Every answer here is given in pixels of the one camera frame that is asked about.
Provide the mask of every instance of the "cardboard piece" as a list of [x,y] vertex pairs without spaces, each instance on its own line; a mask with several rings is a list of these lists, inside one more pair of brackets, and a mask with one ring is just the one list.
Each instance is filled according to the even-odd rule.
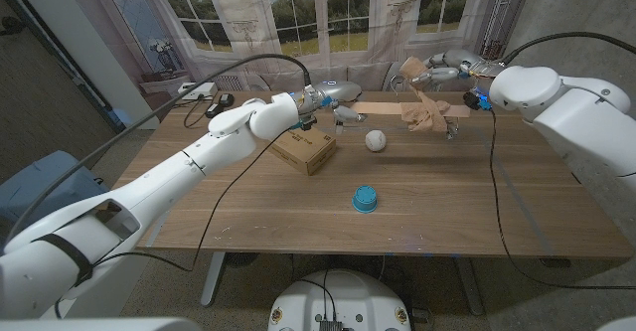
[[335,151],[336,139],[317,128],[287,131],[269,147],[269,152],[307,176],[314,174]]
[[399,68],[399,72],[407,79],[417,78],[426,72],[426,65],[416,57],[409,57]]
[[[358,113],[366,114],[396,114],[401,115],[399,102],[354,102],[351,109]],[[465,105],[450,105],[441,113],[444,117],[470,117],[470,108]]]

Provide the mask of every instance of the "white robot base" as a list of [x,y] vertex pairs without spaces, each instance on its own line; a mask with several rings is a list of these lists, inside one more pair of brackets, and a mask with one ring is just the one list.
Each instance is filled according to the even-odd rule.
[[[325,271],[303,279],[323,285]],[[404,303],[386,285],[368,275],[346,269],[328,270],[325,288],[334,299],[336,322],[329,295],[323,295],[322,287],[303,279],[291,284],[274,301],[267,330],[410,330]],[[329,321],[325,320],[325,308]]]

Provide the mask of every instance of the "wooden table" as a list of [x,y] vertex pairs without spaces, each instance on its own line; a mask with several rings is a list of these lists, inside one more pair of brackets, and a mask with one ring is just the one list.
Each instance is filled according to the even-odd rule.
[[[270,92],[234,92],[237,104]],[[428,94],[461,104],[461,93]],[[417,101],[410,92],[365,92],[366,101]],[[189,108],[172,110],[123,173],[127,183],[207,131],[204,118],[183,127]],[[496,109],[495,168],[501,218],[514,256],[627,258],[632,246],[587,191],[517,112]],[[459,121],[459,135],[409,132],[396,115],[370,115],[336,135],[328,111],[314,128],[336,137],[338,149],[315,175],[305,176],[264,153],[221,201],[203,248],[215,250],[202,304],[209,305],[225,251],[505,256],[497,227],[488,157],[489,112]],[[381,129],[388,145],[370,152],[365,135]],[[159,219],[141,248],[195,249],[212,207],[252,156],[204,180]],[[356,189],[371,185],[378,208],[370,214],[351,205]],[[456,257],[469,308],[483,313],[469,259]]]

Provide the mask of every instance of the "grass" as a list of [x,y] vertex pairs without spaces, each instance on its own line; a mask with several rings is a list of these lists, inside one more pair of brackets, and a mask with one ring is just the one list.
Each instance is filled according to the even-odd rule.
[[[212,48],[210,48],[210,44],[208,43],[203,43],[203,42],[199,42],[195,40],[195,45],[197,46],[197,49],[206,50],[206,51],[212,50]],[[232,52],[231,46],[222,46],[218,44],[213,44],[213,47],[215,48],[215,52],[224,52],[224,53]]]
[[349,48],[347,48],[347,35],[330,35],[329,51],[331,53],[348,51],[366,51],[369,48],[369,33],[355,33],[349,35]]
[[[459,29],[459,22],[442,23],[440,32],[448,32]],[[437,24],[424,24],[417,26],[417,33],[437,33]]]
[[[348,51],[366,51],[369,45],[369,33],[355,33],[349,36],[349,49],[347,47],[347,35],[329,36],[329,50],[331,53],[348,52]],[[300,57],[311,54],[320,53],[318,38],[298,42],[288,42],[280,45],[282,54],[288,57]]]

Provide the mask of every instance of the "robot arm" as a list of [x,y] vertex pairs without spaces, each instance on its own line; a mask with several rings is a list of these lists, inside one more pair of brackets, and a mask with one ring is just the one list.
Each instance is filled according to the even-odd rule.
[[154,221],[206,176],[247,157],[255,138],[272,140],[290,127],[309,129],[314,112],[361,93],[354,83],[315,84],[252,99],[219,114],[209,133],[125,186],[42,218],[16,236],[0,257],[0,317],[35,318],[59,298],[86,292],[121,262]]
[[518,109],[524,122],[547,140],[567,140],[636,191],[636,121],[625,114],[630,99],[620,87],[562,77],[550,68],[506,68],[463,50],[449,50],[424,63],[431,69],[411,80],[415,86],[474,77],[474,87],[464,95],[471,108],[489,109],[491,101]]

